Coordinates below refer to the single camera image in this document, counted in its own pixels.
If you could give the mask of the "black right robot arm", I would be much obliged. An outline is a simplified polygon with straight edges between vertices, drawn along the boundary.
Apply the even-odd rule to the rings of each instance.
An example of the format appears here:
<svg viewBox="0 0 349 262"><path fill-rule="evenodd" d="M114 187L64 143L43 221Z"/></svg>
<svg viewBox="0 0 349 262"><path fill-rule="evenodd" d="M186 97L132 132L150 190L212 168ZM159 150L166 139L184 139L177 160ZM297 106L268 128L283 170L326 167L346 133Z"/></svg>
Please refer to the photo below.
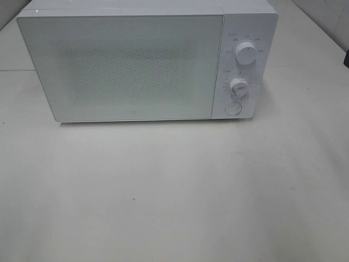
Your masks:
<svg viewBox="0 0 349 262"><path fill-rule="evenodd" d="M349 68L349 50L346 52L346 56L344 59L344 65Z"/></svg>

